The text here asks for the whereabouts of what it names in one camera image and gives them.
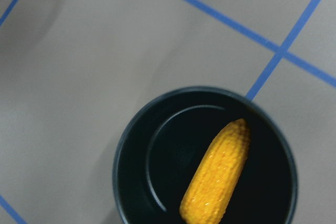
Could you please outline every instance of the gray surface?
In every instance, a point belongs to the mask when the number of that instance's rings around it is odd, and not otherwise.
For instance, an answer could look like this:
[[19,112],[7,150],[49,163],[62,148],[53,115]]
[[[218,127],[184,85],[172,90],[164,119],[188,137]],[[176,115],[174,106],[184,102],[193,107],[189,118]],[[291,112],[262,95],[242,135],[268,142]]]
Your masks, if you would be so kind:
[[[278,44],[309,2],[203,1]],[[323,0],[291,48],[332,74],[334,13]],[[181,0],[20,0],[0,56],[0,194],[28,223],[120,224],[111,166],[133,114],[193,84],[245,95],[273,54]],[[255,98],[297,161],[293,223],[336,219],[335,99],[285,60]]]

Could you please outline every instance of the corn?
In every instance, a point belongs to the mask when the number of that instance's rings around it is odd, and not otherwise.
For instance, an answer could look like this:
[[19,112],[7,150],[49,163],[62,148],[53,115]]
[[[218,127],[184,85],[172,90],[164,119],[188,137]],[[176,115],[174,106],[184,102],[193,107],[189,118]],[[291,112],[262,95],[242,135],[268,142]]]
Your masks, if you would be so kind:
[[180,205],[187,224],[218,224],[243,170],[250,143],[244,119],[225,126],[207,149]]

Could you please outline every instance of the bowl rim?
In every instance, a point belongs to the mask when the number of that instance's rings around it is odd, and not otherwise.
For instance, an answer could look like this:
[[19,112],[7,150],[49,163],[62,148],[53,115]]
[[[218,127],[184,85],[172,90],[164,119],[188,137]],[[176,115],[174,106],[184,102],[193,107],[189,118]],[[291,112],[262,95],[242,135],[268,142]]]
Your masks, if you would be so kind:
[[296,205],[297,205],[297,199],[298,199],[298,174],[297,174],[296,162],[293,156],[293,152],[291,151],[291,148],[289,146],[289,143],[285,139],[284,135],[282,134],[278,126],[269,117],[269,115],[264,110],[262,110],[258,105],[256,105],[253,101],[247,99],[246,97],[243,97],[242,95],[234,91],[230,91],[230,90],[215,87],[215,86],[188,86],[188,87],[182,87],[182,88],[174,89],[172,91],[163,93],[159,95],[158,97],[149,101],[147,104],[145,104],[145,106],[143,106],[134,115],[134,117],[130,120],[130,122],[127,124],[118,142],[115,155],[114,155],[114,159],[113,159],[113,165],[112,165],[112,190],[114,194],[116,207],[117,207],[118,213],[122,221],[125,224],[131,224],[128,222],[128,219],[125,215],[124,209],[121,204],[120,193],[118,190],[118,176],[117,176],[118,171],[119,171],[119,160],[121,156],[121,150],[127,139],[129,132],[132,130],[136,122],[139,119],[141,119],[142,115],[155,104],[163,100],[166,100],[170,97],[173,97],[175,95],[179,95],[183,93],[191,93],[191,92],[217,93],[217,94],[224,95],[224,96],[227,96],[227,97],[230,97],[230,98],[233,98],[239,101],[240,103],[247,106],[249,109],[252,109],[253,111],[255,111],[258,117],[262,118],[268,124],[270,129],[278,136],[279,142],[281,146],[283,147],[286,158],[288,160],[289,169],[290,169],[290,178],[291,178],[291,183],[292,183],[290,205],[288,208],[287,219],[286,219],[286,222],[284,223],[284,224],[290,224],[294,217],[294,213],[295,213]]

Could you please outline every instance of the black bowl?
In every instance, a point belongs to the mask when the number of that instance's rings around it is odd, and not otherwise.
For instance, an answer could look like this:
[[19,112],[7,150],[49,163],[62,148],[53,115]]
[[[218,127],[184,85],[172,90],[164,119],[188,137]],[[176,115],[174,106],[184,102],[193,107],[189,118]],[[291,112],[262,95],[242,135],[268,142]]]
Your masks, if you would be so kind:
[[298,185],[285,138],[251,101],[213,87],[166,93],[126,127],[112,178],[124,223],[185,223],[178,208],[206,149],[220,129],[238,118],[247,120],[252,141],[221,223],[291,223]]

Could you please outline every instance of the bowl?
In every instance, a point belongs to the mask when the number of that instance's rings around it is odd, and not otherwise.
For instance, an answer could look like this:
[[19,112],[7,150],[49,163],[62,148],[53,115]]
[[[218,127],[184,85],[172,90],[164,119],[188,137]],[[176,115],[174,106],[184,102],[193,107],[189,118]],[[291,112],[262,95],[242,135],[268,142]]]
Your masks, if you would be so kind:
[[205,151],[220,129],[238,118],[250,126],[251,145],[220,223],[291,223],[298,182],[288,143],[257,105],[216,87],[163,94],[127,125],[112,171],[123,222],[185,223],[178,208]]

